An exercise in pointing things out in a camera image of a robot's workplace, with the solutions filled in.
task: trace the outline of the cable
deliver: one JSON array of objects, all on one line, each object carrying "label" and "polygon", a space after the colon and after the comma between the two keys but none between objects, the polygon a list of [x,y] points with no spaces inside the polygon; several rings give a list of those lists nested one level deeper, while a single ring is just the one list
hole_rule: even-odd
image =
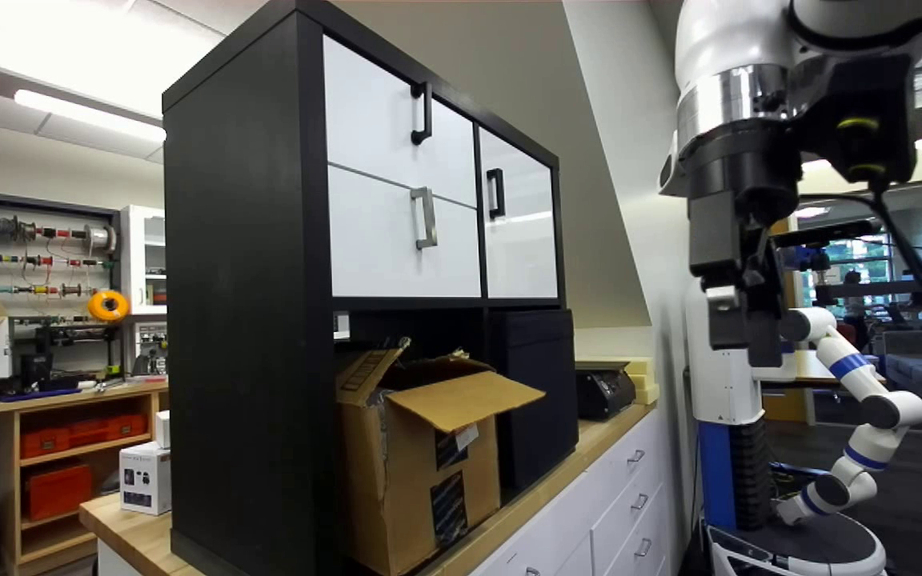
[{"label": "cable", "polygon": [[856,206],[866,206],[879,223],[888,228],[893,248],[900,249],[901,263],[908,267],[914,284],[922,287],[922,256],[912,249],[908,236],[900,231],[895,218],[891,216],[891,208],[882,206],[888,192],[851,192],[851,195],[800,195],[800,203],[856,203]]}]

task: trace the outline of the black handle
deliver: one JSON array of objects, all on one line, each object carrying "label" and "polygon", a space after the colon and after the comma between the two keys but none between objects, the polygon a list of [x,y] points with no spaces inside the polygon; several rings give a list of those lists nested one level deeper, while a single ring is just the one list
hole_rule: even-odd
[{"label": "black handle", "polygon": [[412,82],[411,97],[423,98],[423,132],[411,132],[411,145],[419,147],[424,139],[431,139],[431,82]]},{"label": "black handle", "polygon": [[489,169],[489,220],[504,216],[504,189],[502,189],[502,169]]}]

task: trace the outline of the wall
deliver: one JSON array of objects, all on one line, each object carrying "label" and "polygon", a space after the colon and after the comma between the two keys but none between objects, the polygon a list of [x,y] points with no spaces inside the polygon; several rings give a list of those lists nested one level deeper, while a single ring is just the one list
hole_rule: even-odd
[{"label": "wall", "polygon": [[164,206],[164,167],[0,132],[0,192],[74,206]]},{"label": "wall", "polygon": [[559,158],[564,267],[580,354],[626,357],[629,327],[645,323],[645,307],[559,0],[339,8]]},{"label": "wall", "polygon": [[673,139],[676,79],[645,0],[564,0],[626,243],[652,321],[648,354],[663,385],[676,473],[679,537],[698,517],[695,436],[686,396],[686,203],[663,199],[656,176]]}]

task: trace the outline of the door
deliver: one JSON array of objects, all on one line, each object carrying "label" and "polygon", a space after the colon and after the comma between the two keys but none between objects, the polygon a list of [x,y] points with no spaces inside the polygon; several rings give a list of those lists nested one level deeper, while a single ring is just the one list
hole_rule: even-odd
[{"label": "door", "polygon": [[479,299],[477,212],[330,167],[333,299]]},{"label": "door", "polygon": [[489,299],[557,299],[551,169],[479,132]]},{"label": "door", "polygon": [[333,40],[324,53],[330,162],[475,208],[475,126]]},{"label": "door", "polygon": [[130,206],[126,228],[126,292],[130,314],[165,314],[165,216]]}]

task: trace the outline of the countertop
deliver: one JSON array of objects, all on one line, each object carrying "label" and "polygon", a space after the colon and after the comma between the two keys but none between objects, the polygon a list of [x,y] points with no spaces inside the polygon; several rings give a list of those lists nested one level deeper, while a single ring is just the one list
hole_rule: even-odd
[{"label": "countertop", "polygon": [[60,394],[60,396],[10,400],[10,403],[0,403],[0,413],[44,413],[44,409],[106,403],[106,400],[121,400],[121,396],[146,396],[146,394],[164,394],[164,391],[165,385],[110,385],[99,391],[79,391],[79,394]]},{"label": "countertop", "polygon": [[[460,537],[419,572],[460,576],[479,568],[532,516],[536,516],[559,490],[566,490],[596,459],[603,459],[622,436],[626,436],[648,409],[652,407],[626,407],[607,424],[580,424],[580,446],[564,465],[557,465],[532,490],[504,501],[496,516],[489,516],[484,525],[477,525],[466,537]],[[170,516],[126,511],[118,495],[112,493],[82,501],[79,521],[143,576],[199,572],[170,552]]]}]

